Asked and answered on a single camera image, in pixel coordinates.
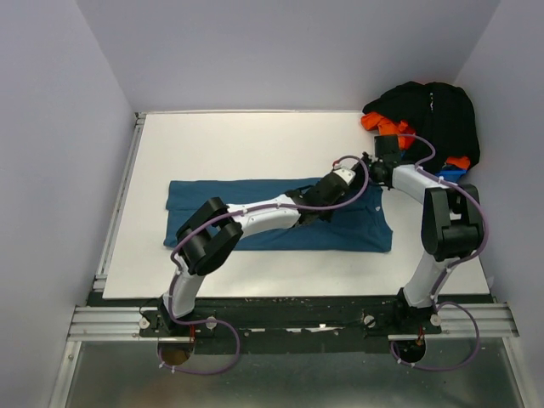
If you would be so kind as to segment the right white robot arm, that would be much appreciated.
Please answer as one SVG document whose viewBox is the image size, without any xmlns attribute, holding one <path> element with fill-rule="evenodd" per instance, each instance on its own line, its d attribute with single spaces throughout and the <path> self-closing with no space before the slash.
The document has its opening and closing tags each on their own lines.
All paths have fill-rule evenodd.
<svg viewBox="0 0 544 408">
<path fill-rule="evenodd" d="M 408 333 L 435 313 L 439 292 L 453 270 L 479 255 L 487 227 L 478 190 L 427 172 L 423 164 L 435 157 L 436 150 L 426 139 L 419 140 L 429 155 L 406 161 L 398 138 L 376 136 L 374 155 L 365 154 L 364 161 L 374 184 L 401 191 L 422 204 L 423 254 L 413 276 L 399 289 L 391 312 L 393 327 Z"/>
</svg>

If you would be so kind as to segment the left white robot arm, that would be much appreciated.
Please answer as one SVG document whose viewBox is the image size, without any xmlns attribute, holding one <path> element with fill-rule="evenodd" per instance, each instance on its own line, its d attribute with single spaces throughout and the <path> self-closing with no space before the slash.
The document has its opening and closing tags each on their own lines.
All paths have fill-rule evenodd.
<svg viewBox="0 0 544 408">
<path fill-rule="evenodd" d="M 204 278 L 226 262 L 239 241 L 330 216 L 354 179 L 354 171 L 337 167 L 308 188 L 267 201 L 226 204 L 218 197 L 206 201 L 178 230 L 178 244 L 171 254 L 176 270 L 162 295 L 160 327 L 171 336 L 187 329 Z"/>
</svg>

